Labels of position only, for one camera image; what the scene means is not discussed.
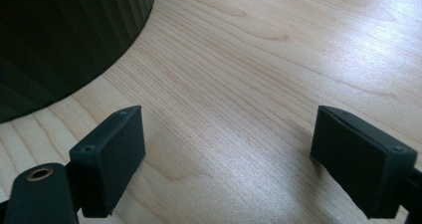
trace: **dark green cylindrical object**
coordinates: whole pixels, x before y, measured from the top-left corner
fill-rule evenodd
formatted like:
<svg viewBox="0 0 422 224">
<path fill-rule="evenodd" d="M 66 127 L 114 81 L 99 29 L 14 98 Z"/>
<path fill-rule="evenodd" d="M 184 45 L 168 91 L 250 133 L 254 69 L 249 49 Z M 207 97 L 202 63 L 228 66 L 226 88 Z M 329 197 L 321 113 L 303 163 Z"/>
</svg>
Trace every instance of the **dark green cylindrical object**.
<svg viewBox="0 0 422 224">
<path fill-rule="evenodd" d="M 153 0 L 0 0 L 0 122 L 41 109 L 111 66 Z"/>
</svg>

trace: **black plastic block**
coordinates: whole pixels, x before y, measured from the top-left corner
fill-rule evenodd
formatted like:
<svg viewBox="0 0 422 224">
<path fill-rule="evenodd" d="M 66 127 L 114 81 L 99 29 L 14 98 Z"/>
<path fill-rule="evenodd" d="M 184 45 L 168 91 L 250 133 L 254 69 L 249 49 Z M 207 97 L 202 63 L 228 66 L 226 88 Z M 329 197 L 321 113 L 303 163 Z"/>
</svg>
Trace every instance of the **black plastic block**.
<svg viewBox="0 0 422 224">
<path fill-rule="evenodd" d="M 78 223 L 65 166 L 47 163 L 21 173 L 13 182 L 5 223 Z"/>
<path fill-rule="evenodd" d="M 368 218 L 394 218 L 417 152 L 349 112 L 319 107 L 311 156 Z"/>
<path fill-rule="evenodd" d="M 107 217 L 145 156 L 140 107 L 111 114 L 70 150 L 83 180 L 86 217 Z"/>
</svg>

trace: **screw hole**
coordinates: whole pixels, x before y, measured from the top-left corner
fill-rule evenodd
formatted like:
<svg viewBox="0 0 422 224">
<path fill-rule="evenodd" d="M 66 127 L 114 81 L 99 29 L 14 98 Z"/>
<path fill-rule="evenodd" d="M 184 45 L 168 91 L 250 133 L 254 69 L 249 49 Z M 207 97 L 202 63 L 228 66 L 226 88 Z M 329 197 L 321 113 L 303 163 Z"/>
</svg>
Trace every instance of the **screw hole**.
<svg viewBox="0 0 422 224">
<path fill-rule="evenodd" d="M 395 147 L 393 147 L 393 150 L 396 151 L 396 152 L 402 152 L 402 151 L 405 151 L 406 148 L 404 148 L 402 146 L 395 146 Z"/>
<path fill-rule="evenodd" d="M 82 151 L 83 152 L 91 152 L 91 151 L 93 151 L 94 150 L 94 147 L 92 146 L 92 145 L 90 145 L 90 146 L 85 146 L 85 147 L 83 147 L 82 148 Z"/>
<path fill-rule="evenodd" d="M 28 176 L 28 181 L 39 181 L 42 180 L 48 176 L 50 176 L 53 173 L 53 168 L 46 167 L 46 168 L 40 168 L 37 170 L 32 171 Z"/>
</svg>

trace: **black clamp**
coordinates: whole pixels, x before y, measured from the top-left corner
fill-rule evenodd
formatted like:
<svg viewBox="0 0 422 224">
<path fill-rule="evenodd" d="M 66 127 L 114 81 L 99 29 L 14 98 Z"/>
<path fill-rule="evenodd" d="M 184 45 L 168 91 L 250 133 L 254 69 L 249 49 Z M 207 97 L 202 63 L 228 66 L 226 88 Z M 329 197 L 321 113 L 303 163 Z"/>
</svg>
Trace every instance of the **black clamp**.
<svg viewBox="0 0 422 224">
<path fill-rule="evenodd" d="M 66 165 L 47 163 L 21 173 L 0 223 L 79 223 L 108 217 L 145 157 L 140 107 L 114 112 L 70 150 Z"/>
<path fill-rule="evenodd" d="M 422 173 L 418 153 L 359 117 L 319 107 L 311 156 L 321 163 L 367 218 L 422 223 Z"/>
</svg>

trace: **wooden surface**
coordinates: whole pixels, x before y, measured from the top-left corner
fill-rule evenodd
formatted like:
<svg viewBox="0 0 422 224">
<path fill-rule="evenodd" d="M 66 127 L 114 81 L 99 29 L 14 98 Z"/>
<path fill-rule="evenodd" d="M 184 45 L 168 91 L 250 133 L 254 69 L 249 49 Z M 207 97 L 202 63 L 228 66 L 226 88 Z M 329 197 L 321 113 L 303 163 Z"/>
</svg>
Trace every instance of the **wooden surface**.
<svg viewBox="0 0 422 224">
<path fill-rule="evenodd" d="M 0 200 L 142 105 L 145 160 L 114 215 L 82 223 L 403 223 L 368 221 L 309 153 L 318 105 L 422 153 L 421 21 L 422 0 L 155 0 L 102 76 L 0 125 Z"/>
</svg>

